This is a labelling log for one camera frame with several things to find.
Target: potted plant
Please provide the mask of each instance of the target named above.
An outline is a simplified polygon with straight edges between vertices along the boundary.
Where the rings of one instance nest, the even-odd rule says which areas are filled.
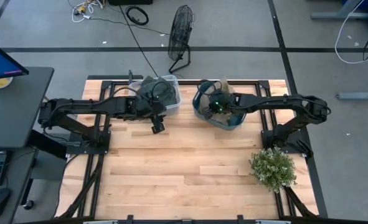
[[[250,175],[256,177],[269,191],[278,193],[282,186],[296,184],[295,163],[278,147],[252,154],[249,162],[253,169]]]

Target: wooden table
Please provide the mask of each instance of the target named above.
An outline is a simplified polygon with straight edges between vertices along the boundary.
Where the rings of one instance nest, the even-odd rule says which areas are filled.
[[[101,83],[87,80],[83,99],[98,99]],[[288,93],[284,80],[270,80],[270,86],[272,95]],[[196,86],[181,85],[180,89],[183,102],[179,114],[164,119],[166,130],[160,134],[152,133],[150,121],[111,120],[110,151],[103,164],[95,218],[278,218],[274,194],[249,175],[248,160],[262,149],[260,112],[248,114],[234,131],[224,131],[195,117],[192,98]],[[235,85],[234,89],[255,94],[255,88],[248,85]],[[116,95],[127,94],[121,91]],[[290,110],[275,113],[278,123],[293,117]],[[94,118],[80,115],[78,120],[90,126]],[[298,183],[293,190],[308,209],[318,213],[305,160],[300,154],[290,156]],[[81,155],[66,168],[57,215],[66,211],[81,190],[86,163],[87,156]]]

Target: black fan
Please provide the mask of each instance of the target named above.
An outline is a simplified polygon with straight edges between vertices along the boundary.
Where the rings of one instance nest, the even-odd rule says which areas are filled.
[[[192,26],[192,10],[187,5],[179,7],[176,12],[176,16],[174,17],[174,21],[172,22],[169,39],[169,57],[175,60],[169,69],[170,74],[188,66],[191,63],[191,49],[189,48],[188,41],[189,36],[191,35]],[[179,68],[172,69],[178,61],[183,59],[182,56],[186,49],[188,50],[188,62]]]

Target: caster wheel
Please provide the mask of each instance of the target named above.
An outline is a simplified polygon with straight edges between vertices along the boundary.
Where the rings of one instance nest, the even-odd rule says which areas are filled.
[[[32,200],[27,200],[26,203],[23,205],[25,210],[30,210],[34,206],[34,202]]]

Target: gray floor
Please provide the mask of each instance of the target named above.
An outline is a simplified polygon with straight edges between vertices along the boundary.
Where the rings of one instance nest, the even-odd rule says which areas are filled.
[[[71,0],[72,4],[80,3]],[[341,21],[312,21],[311,11],[337,11],[340,1],[274,0],[287,47],[333,47]],[[149,28],[169,32],[175,10],[188,4],[196,13],[191,46],[277,47],[267,1],[154,0],[143,6]],[[118,12],[95,8],[94,18],[123,21]],[[167,46],[168,38],[133,28],[145,47]],[[340,47],[363,47],[364,21],[349,21]],[[126,26],[104,21],[74,24],[65,0],[11,0],[0,19],[0,47],[135,47]],[[159,74],[172,63],[166,52],[146,52]],[[50,66],[55,75],[49,98],[80,98],[88,75],[152,75],[140,52],[11,53],[25,66]],[[361,60],[361,54],[342,54]],[[335,54],[290,53],[298,92],[329,103],[332,115],[309,126],[323,195],[331,218],[368,220],[368,102],[338,101],[339,91],[368,91],[368,63],[347,65]],[[193,52],[192,63],[177,74],[185,78],[286,79],[278,52]],[[16,222],[49,218],[59,183],[38,182],[30,198],[38,207],[19,210]]]

